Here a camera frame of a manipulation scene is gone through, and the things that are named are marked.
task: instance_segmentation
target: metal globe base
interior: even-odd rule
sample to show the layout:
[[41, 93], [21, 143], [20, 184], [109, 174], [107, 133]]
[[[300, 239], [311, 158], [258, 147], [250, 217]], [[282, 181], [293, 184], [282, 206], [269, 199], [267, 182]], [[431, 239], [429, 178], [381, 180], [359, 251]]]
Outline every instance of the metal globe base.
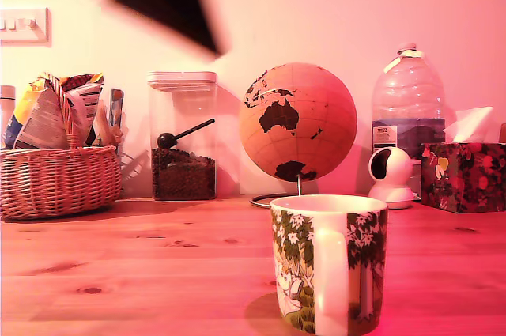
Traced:
[[253, 206], [262, 207], [262, 208], [270, 208], [270, 204], [260, 203], [261, 200], [265, 199], [274, 199], [274, 198], [284, 198], [285, 196], [301, 196], [302, 195], [302, 183], [300, 181], [300, 176], [297, 176], [297, 192], [293, 194], [268, 194], [268, 195], [260, 195], [255, 196], [250, 200], [250, 203]]

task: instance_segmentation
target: wood grain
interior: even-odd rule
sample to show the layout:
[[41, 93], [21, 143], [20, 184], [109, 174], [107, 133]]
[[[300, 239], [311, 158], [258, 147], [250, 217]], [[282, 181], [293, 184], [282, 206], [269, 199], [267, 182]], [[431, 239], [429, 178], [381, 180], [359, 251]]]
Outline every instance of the wood grain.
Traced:
[[[391, 210], [370, 335], [506, 334], [506, 216]], [[280, 318], [268, 210], [118, 202], [2, 222], [2, 335], [301, 335]]]

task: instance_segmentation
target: mug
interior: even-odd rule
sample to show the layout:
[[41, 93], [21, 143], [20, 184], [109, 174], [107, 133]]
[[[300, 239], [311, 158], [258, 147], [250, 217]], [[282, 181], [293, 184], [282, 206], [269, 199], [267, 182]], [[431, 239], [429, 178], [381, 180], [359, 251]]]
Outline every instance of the mug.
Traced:
[[322, 336], [365, 334], [380, 322], [387, 204], [352, 195], [270, 203], [281, 314]]

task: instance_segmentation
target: bottle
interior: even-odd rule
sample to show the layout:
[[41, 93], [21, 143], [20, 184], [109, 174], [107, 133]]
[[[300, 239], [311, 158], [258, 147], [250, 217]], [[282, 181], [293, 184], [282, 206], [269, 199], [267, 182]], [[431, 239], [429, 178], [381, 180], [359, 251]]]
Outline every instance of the bottle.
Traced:
[[207, 71], [149, 73], [153, 198], [216, 198], [217, 75]]
[[2, 149], [5, 148], [4, 132], [7, 124], [13, 115], [16, 106], [16, 88], [12, 85], [0, 86], [0, 108], [2, 109], [2, 129], [0, 129], [0, 137], [2, 138]]
[[405, 43], [376, 82], [372, 94], [372, 148], [396, 146], [408, 153], [413, 174], [408, 186], [420, 199], [423, 142], [444, 142], [444, 88], [436, 71]]

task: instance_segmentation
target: globe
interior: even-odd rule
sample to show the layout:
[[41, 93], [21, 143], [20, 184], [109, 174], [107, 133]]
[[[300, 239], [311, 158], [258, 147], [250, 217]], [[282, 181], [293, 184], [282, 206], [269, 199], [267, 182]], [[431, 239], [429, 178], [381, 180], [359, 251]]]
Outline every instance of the globe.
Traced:
[[309, 63], [287, 63], [259, 76], [240, 109], [247, 155], [288, 182], [333, 171], [357, 133], [357, 110], [344, 83]]

